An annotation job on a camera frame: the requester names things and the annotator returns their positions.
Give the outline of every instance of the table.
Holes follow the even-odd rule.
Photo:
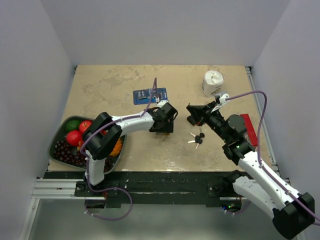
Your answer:
[[[170,103],[178,110],[174,132],[160,135],[139,131],[127,136],[123,155],[116,171],[192,171],[229,172],[240,170],[224,155],[224,142],[207,126],[203,143],[195,150],[188,144],[198,133],[187,117],[186,106],[206,105],[213,98],[202,92],[202,80],[209,70],[223,75],[222,89],[230,96],[251,91],[244,66],[236,65],[78,65],[68,96],[62,121],[72,115],[96,118],[101,112],[123,116],[142,111],[145,105],[133,104],[133,91],[151,88],[157,77],[157,87],[166,88]],[[253,95],[230,101],[220,109],[228,118],[232,114],[249,114],[257,132],[260,120]],[[261,156],[271,165],[266,139],[261,133]],[[48,171],[77,171],[70,166],[51,161]]]

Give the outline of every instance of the metal frame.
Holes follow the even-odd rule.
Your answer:
[[[248,80],[250,82],[252,90],[255,90],[255,85],[253,82],[253,77],[251,74],[251,69],[249,67],[246,67],[246,73],[248,75]],[[258,97],[256,94],[254,94],[254,100],[257,107],[257,110],[259,112],[259,115],[261,116],[262,109],[260,106],[260,102],[258,100]],[[269,139],[268,131],[266,128],[265,121],[263,120],[262,123],[264,135],[266,138],[267,143],[267,149],[271,156],[271,168],[274,170],[279,176],[279,169],[278,165],[274,156],[274,152],[272,149],[272,145]],[[19,237],[19,240],[29,240],[30,233],[33,227],[33,223],[36,217],[36,213],[38,210],[39,202],[41,199],[84,199],[84,200],[103,200],[103,196],[86,196],[86,197],[76,197],[75,189],[76,189],[76,183],[78,181],[82,181],[80,178],[75,179],[66,179],[66,177],[61,177],[60,179],[43,179],[39,178],[35,182],[35,186],[33,189],[33,193],[31,195],[31,201],[25,216],[24,224],[22,227],[22,231]],[[235,197],[220,197],[220,201],[234,201]],[[296,240],[306,240],[306,235],[304,232],[300,233]]]

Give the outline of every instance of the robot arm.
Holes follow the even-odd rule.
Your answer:
[[[313,213],[315,200],[309,193],[301,194],[288,185],[263,160],[259,163],[255,148],[244,138],[247,129],[243,117],[234,114],[225,120],[219,112],[228,98],[229,95],[222,92],[215,97],[215,101],[207,105],[188,105],[186,108],[191,114],[189,118],[193,118],[197,126],[207,124],[224,141],[222,149],[226,157],[254,179],[250,180],[239,171],[234,171],[226,178],[226,188],[256,204],[272,218],[273,225],[282,236],[292,239],[313,224],[315,218],[288,193]]]
[[[161,101],[156,110],[150,108],[144,114],[143,111],[126,116],[110,116],[106,112],[100,113],[82,136],[84,141],[91,137],[85,151],[89,158],[89,173],[86,172],[85,175],[88,178],[89,174],[90,183],[95,186],[104,180],[106,158],[113,151],[121,136],[137,131],[173,133],[174,119],[177,114],[178,111],[168,101]],[[107,131],[105,135],[94,134],[108,123],[110,125],[105,128]]]

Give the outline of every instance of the red box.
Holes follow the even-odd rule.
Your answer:
[[[258,146],[258,138],[257,134],[255,132],[254,126],[252,125],[252,122],[250,120],[249,114],[240,114],[244,118],[244,125],[247,130],[247,136],[244,137],[249,140],[252,146],[257,147]]]

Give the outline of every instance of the blue package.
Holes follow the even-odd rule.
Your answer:
[[[148,104],[150,95],[151,95],[152,88],[147,88],[143,90],[135,90],[133,91],[133,104],[140,105],[140,104]],[[153,93],[153,97],[151,99],[151,103],[156,103],[156,94],[161,100],[168,100],[167,90],[165,87],[157,88],[156,93]]]

